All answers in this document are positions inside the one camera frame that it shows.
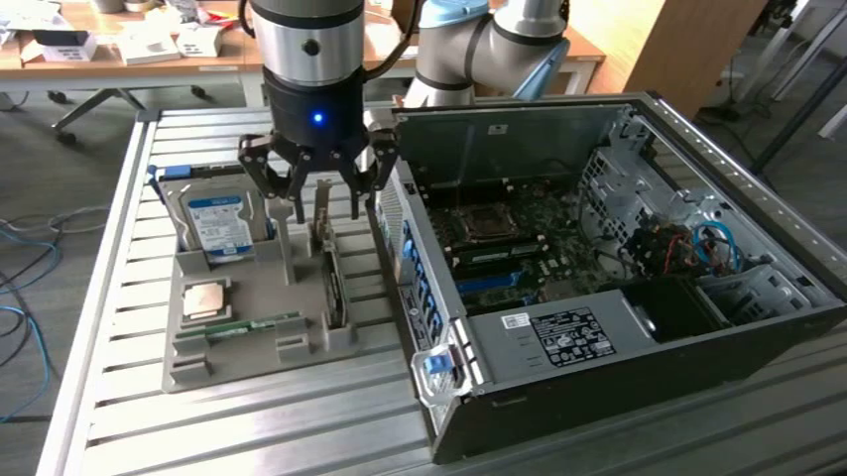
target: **wooden table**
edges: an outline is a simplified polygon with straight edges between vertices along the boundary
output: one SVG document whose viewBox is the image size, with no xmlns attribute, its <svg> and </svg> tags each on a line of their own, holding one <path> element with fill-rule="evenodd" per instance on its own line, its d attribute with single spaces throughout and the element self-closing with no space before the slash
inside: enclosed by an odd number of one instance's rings
<svg viewBox="0 0 847 476">
<path fill-rule="evenodd" d="M 235 13 L 237 2 L 204 1 L 209 10 Z M 100 38 L 115 35 L 119 23 L 140 21 L 137 13 L 103 15 L 88 3 L 64 3 L 62 16 L 75 28 L 95 32 Z M 368 6 L 365 16 L 365 67 L 375 67 L 400 38 L 400 29 L 391 12 Z M 603 52 L 575 31 L 567 31 L 571 50 L 561 72 L 571 74 L 565 92 L 584 93 L 593 69 L 603 61 Z M 107 87 L 157 87 L 189 84 L 237 82 L 244 90 L 248 106 L 261 106 L 261 58 L 256 41 L 237 28 L 224 32 L 221 54 L 217 58 L 181 58 L 149 64 L 124 65 L 115 45 L 97 46 L 91 62 L 45 62 L 41 58 L 21 64 L 20 49 L 32 40 L 24 33 L 17 41 L 0 49 L 0 91 L 40 91 L 100 89 Z M 415 77 L 415 59 L 401 59 L 384 77 Z"/>
</svg>

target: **gray carpet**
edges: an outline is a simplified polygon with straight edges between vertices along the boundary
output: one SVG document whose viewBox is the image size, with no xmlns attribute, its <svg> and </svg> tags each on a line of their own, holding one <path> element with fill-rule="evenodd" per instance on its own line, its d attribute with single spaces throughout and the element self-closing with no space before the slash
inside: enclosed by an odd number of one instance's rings
<svg viewBox="0 0 847 476">
<path fill-rule="evenodd" d="M 752 64 L 763 44 L 761 39 L 747 41 L 745 53 L 735 61 L 737 70 L 744 70 Z M 753 154 L 763 150 L 832 67 L 829 59 L 819 59 L 788 98 L 771 107 L 772 116 L 763 118 L 751 115 L 729 126 L 744 134 L 753 125 L 745 137 Z M 207 90 L 213 98 L 208 102 L 195 98 L 187 87 L 139 91 L 136 95 L 144 104 L 157 108 L 244 105 L 237 85 L 209 86 Z M 399 92 L 397 84 L 380 86 L 371 92 L 371 98 L 387 99 L 389 93 Z M 83 100 L 87 95 L 85 92 L 68 93 L 73 101 Z M 767 169 L 781 196 L 843 247 L 847 246 L 847 220 L 843 218 L 843 203 L 847 202 L 847 127 L 839 132 L 835 141 L 824 141 L 813 134 L 845 102 L 847 84 L 841 84 Z M 4 145 L 1 218 L 10 219 L 33 213 L 53 215 L 111 200 L 135 114 L 123 101 L 108 100 L 96 109 L 95 115 L 88 115 L 71 126 L 69 131 L 77 133 L 83 144 L 67 148 L 53 140 L 48 125 L 71 107 L 49 102 L 44 93 L 33 93 L 20 112 L 0 113 L 0 144 Z M 747 160 L 723 128 L 704 126 L 704 130 L 740 159 Z M 89 220 L 100 218 L 101 215 L 92 216 Z M 67 236 L 61 242 L 62 262 L 58 268 L 24 290 L 60 370 L 68 360 L 99 239 L 99 232 Z M 10 244 L 8 240 L 0 239 L 0 270 L 6 274 L 14 273 L 40 252 L 38 248 Z M 14 304 L 14 301 L 9 296 L 0 295 L 0 304 Z M 0 321 L 0 331 L 8 328 L 8 321 L 5 318 Z M 0 339 L 0 359 L 8 355 L 13 343 L 12 338 Z M 36 392 L 41 376 L 40 356 L 30 342 L 18 358 L 0 369 L 0 414 L 5 414 Z M 57 389 L 57 382 L 53 382 L 49 392 L 21 415 L 48 415 Z M 45 423 L 0 425 L 0 474 L 33 474 L 45 432 Z"/>
</svg>

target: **hard drive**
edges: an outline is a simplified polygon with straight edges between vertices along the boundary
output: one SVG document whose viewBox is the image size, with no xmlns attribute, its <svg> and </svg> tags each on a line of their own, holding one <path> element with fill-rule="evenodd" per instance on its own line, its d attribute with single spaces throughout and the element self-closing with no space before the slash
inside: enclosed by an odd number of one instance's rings
<svg viewBox="0 0 847 476">
<path fill-rule="evenodd" d="M 157 180 L 183 251 L 203 250 L 211 264 L 241 259 L 268 239 L 264 199 L 240 166 L 169 167 Z"/>
</svg>

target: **white box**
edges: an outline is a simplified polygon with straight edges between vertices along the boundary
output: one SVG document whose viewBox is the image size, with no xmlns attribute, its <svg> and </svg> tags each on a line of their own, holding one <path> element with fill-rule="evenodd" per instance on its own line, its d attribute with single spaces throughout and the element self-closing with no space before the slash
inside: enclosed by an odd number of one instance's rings
<svg viewBox="0 0 847 476">
<path fill-rule="evenodd" d="M 127 65 L 177 60 L 181 57 L 167 33 L 129 29 L 117 35 L 116 42 Z"/>
<path fill-rule="evenodd" d="M 36 42 L 41 45 L 44 61 L 91 61 L 96 52 L 96 37 L 84 31 L 33 30 Z"/>
<path fill-rule="evenodd" d="M 183 56 L 215 58 L 221 52 L 221 27 L 185 28 L 176 39 Z"/>
</svg>

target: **barcode sticker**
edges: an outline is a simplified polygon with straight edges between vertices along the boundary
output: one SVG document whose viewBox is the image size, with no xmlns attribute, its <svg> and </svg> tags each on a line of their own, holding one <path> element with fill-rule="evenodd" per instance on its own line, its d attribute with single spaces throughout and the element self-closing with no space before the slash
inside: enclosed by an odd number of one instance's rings
<svg viewBox="0 0 847 476">
<path fill-rule="evenodd" d="M 529 325 L 529 314 L 525 312 L 521 312 L 520 314 L 503 315 L 500 319 L 503 319 L 503 327 L 507 329 Z"/>
</svg>

